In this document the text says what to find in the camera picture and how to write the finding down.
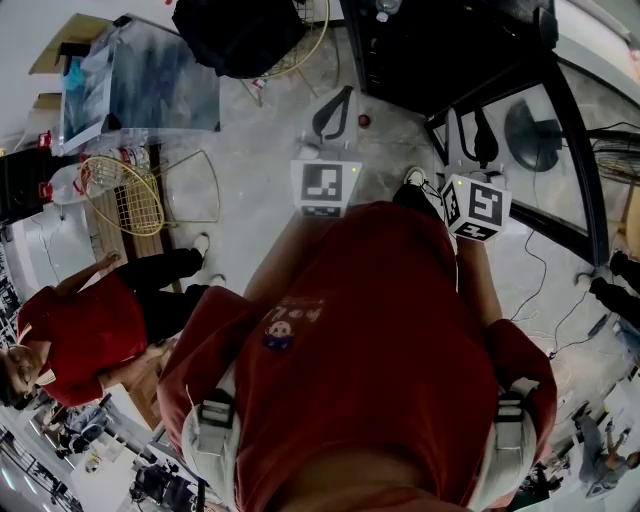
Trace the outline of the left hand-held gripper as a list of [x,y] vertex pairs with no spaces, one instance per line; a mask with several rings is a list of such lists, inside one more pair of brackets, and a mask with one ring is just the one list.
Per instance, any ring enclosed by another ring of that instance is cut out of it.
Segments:
[[309,218],[340,218],[349,206],[363,162],[349,151],[320,146],[353,146],[358,131],[358,95],[350,86],[311,101],[302,114],[302,140],[290,162],[293,203]]

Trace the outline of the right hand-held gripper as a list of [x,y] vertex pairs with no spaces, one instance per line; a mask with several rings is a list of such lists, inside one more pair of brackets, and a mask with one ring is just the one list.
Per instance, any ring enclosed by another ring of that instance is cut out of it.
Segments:
[[497,163],[500,153],[495,121],[482,107],[474,109],[474,121],[475,161],[466,153],[464,130],[458,114],[454,108],[447,112],[447,163],[440,180],[439,196],[444,223],[452,236],[487,242],[504,230],[512,194],[507,190],[503,172],[487,170]]

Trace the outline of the person's left forearm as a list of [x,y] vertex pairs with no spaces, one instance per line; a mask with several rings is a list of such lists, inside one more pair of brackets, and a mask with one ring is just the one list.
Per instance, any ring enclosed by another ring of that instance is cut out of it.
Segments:
[[335,219],[295,213],[257,267],[243,297],[261,314],[271,310],[285,296],[305,258],[334,222]]

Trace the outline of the person's right forearm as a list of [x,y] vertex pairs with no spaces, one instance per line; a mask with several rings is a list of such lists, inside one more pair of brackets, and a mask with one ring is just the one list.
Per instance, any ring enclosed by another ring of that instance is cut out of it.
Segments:
[[457,237],[458,293],[484,328],[503,318],[482,242]]

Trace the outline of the person's black trousers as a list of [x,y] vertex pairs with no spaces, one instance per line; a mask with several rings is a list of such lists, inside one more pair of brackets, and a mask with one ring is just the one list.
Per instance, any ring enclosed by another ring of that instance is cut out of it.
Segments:
[[427,198],[424,190],[411,183],[403,183],[392,198],[394,204],[412,209],[427,217],[442,220],[437,209]]

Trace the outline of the black backpack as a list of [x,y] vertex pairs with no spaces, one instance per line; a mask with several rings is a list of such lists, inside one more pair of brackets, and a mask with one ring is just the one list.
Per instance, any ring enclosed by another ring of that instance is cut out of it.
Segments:
[[306,32],[293,0],[177,0],[172,20],[198,63],[235,79],[268,72]]

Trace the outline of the wooden chair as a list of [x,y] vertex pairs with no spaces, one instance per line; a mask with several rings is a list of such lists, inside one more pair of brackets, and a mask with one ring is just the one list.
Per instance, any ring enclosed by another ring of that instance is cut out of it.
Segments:
[[633,186],[629,189],[618,233],[622,235],[626,246],[632,253],[640,254],[640,186]]

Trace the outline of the person's red shirt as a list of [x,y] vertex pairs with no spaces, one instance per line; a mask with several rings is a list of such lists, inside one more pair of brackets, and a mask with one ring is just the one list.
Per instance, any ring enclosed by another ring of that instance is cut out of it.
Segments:
[[158,385],[167,434],[237,512],[467,512],[513,494],[557,388],[511,321],[458,293],[441,220],[393,202],[336,220],[261,314],[214,286]]

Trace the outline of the plastic bottle with red label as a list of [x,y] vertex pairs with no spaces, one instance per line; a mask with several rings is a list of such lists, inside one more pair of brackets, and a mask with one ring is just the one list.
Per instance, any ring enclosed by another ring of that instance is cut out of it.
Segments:
[[150,155],[144,146],[124,146],[109,148],[100,152],[101,156],[114,158],[140,169],[150,168]]

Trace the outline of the wooden slat bench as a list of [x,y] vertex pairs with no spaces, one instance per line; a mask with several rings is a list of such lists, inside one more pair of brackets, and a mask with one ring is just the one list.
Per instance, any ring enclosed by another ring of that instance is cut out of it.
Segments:
[[84,204],[96,257],[115,251],[120,259],[111,270],[144,257],[162,255],[176,247],[170,230],[178,226],[168,203],[168,160],[158,144],[145,147],[150,168],[137,168],[107,156],[84,156],[95,178],[118,178],[116,187]]

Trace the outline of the large clear water jug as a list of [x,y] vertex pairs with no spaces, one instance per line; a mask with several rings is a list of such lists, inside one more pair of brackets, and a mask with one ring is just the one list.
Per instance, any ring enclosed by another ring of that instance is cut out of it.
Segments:
[[71,164],[58,169],[47,182],[38,184],[38,197],[59,206],[88,201],[107,189],[94,180],[88,165]]
[[48,130],[38,136],[37,148],[39,150],[50,150],[54,156],[62,156],[65,153],[64,136],[56,129]]

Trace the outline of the black ribbed box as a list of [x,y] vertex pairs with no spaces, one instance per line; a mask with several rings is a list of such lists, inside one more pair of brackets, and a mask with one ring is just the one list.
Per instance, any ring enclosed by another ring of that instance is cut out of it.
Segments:
[[44,185],[64,159],[50,150],[28,149],[0,157],[0,223],[13,223],[43,211]]

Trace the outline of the black angled bracket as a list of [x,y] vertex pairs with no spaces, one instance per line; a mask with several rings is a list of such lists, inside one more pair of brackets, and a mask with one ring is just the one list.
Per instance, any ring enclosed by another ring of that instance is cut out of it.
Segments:
[[66,57],[86,57],[91,49],[90,43],[63,42],[60,44],[55,63],[58,64]]

